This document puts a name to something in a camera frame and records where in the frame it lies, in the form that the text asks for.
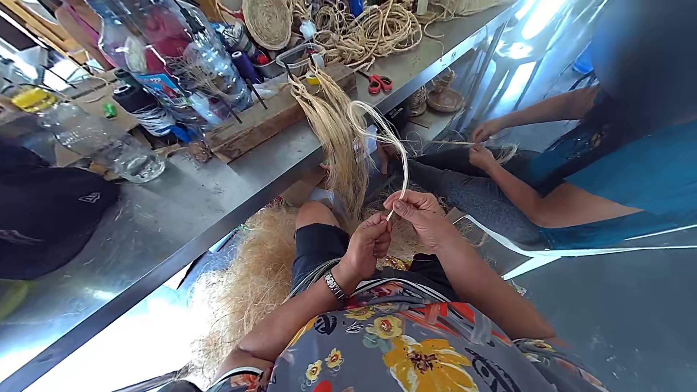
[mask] scissors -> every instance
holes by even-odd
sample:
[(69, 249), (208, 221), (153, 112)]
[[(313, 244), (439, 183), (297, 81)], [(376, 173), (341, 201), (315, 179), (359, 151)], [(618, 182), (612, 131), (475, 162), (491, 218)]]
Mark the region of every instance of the scissors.
[(392, 90), (392, 79), (383, 75), (368, 75), (365, 72), (359, 70), (358, 73), (368, 78), (368, 92), (371, 94), (377, 94), (380, 90), (389, 93)]

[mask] yellow lid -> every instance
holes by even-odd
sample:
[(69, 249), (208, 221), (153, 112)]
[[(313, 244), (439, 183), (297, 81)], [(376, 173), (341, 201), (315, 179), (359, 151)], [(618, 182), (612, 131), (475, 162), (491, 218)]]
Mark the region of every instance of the yellow lid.
[(12, 98), (12, 103), (25, 112), (34, 113), (56, 103), (56, 97), (47, 91), (34, 87), (17, 94)]

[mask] gray floral shirt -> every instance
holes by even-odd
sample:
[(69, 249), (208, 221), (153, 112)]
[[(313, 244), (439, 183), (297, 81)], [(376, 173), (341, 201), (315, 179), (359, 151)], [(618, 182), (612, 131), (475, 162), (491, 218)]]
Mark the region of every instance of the gray floral shirt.
[(311, 319), (273, 368), (239, 368), (209, 392), (605, 391), (550, 342), (511, 341), (467, 303), (400, 279), (363, 282)]

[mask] metal table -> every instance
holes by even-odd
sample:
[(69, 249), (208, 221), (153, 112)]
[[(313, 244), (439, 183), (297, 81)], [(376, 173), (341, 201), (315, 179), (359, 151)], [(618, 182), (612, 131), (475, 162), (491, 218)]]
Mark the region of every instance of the metal table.
[[(367, 80), (357, 76), (352, 98), (387, 112), (487, 37), (487, 54), (492, 52), (514, 9), (499, 6), (432, 25), (429, 32), (444, 34), (442, 45), (424, 37), (414, 50), (371, 68), (392, 78), (392, 93), (371, 96)], [(20, 391), (36, 381), (321, 159), (319, 141), (302, 122), (227, 166), (212, 160), (197, 167), (174, 157), (156, 180), (125, 184), (85, 249), (30, 282), (21, 306), (0, 321), (0, 391)]]

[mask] wristwatch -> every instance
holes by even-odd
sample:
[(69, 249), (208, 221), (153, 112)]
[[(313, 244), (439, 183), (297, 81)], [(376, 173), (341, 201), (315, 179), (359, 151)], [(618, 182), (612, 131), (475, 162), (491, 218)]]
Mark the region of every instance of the wristwatch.
[(346, 293), (344, 293), (344, 290), (341, 289), (337, 281), (334, 279), (332, 271), (329, 271), (324, 275), (324, 281), (327, 282), (329, 290), (332, 291), (332, 294), (337, 297), (339, 302), (344, 302), (348, 298)]

